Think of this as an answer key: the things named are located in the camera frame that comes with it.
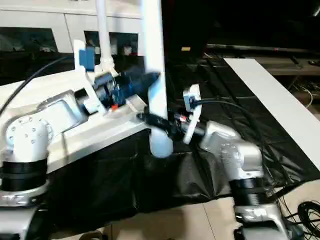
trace black tablecloth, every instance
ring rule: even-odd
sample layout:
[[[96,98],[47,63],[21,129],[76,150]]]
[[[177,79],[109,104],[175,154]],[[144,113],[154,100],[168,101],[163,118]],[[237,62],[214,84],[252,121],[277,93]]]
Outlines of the black tablecloth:
[[[32,60],[25,73],[14,72],[9,81],[30,75],[40,65],[56,58],[41,55]],[[143,66],[135,56],[115,57],[118,71]],[[51,68],[61,72],[73,68],[73,61]],[[2,84],[8,83],[1,77]],[[265,179],[270,186],[290,186],[315,180],[320,172],[286,133],[242,80],[221,59],[170,59],[166,61],[168,108],[182,108],[184,88],[198,83],[203,99],[221,98],[252,113],[264,141]],[[213,120],[236,129],[247,141],[261,141],[247,116],[232,106],[204,105],[202,121]],[[220,160],[198,148],[192,141],[174,142],[174,153],[165,159],[153,157],[149,131],[144,130],[90,154],[49,174],[48,205],[57,229],[97,228],[102,224],[183,204],[203,203],[228,196],[228,182]]]

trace white bracket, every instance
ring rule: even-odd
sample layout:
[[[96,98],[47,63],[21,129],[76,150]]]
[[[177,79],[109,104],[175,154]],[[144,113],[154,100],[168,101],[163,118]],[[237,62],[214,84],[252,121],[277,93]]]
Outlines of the white bracket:
[[[192,99],[195,101],[201,100],[199,85],[194,84],[189,88],[189,90],[183,91],[183,99],[186,110],[193,113],[189,127],[183,137],[183,142],[188,145],[195,132],[202,110],[202,105],[198,105],[195,108],[192,108],[190,105]]]
[[[73,41],[73,51],[74,51],[74,68],[77,72],[81,74],[80,80],[83,82],[83,87],[86,91],[86,93],[89,96],[90,104],[94,106],[94,108],[97,109],[98,113],[102,116],[106,115],[108,113],[108,110],[105,108],[103,104],[101,104],[94,88],[93,83],[90,77],[88,76],[86,69],[84,66],[81,66],[79,63],[79,51],[85,50],[86,44],[81,40],[74,40]]]

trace cabinet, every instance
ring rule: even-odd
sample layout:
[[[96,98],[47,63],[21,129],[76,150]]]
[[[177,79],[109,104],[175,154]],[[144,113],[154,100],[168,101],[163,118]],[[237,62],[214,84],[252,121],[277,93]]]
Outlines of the cabinet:
[[[143,56],[140,0],[106,0],[106,12],[113,53]],[[99,46],[95,0],[1,0],[0,19],[3,51],[32,42],[43,51],[72,53],[75,39]]]

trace white pipe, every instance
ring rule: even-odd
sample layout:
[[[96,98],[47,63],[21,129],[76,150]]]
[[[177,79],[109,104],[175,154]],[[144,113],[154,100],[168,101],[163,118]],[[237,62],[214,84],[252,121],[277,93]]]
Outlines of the white pipe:
[[[164,41],[161,0],[141,0],[144,36],[144,67],[146,72],[156,71],[161,75],[149,89],[149,110],[162,118],[168,118]],[[173,152],[173,142],[158,128],[151,129],[150,150],[157,158],[166,158]]]
[[[99,29],[99,42],[101,59],[100,66],[103,72],[110,72],[113,76],[118,75],[115,71],[114,59],[111,56],[110,37],[107,24],[106,0],[96,0],[96,15]]]

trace blue component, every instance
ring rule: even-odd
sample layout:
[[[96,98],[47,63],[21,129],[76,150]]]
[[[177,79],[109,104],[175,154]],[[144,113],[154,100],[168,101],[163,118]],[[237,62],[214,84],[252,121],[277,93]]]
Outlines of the blue component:
[[[93,47],[89,46],[79,51],[79,64],[84,66],[87,72],[95,71],[95,49]]]

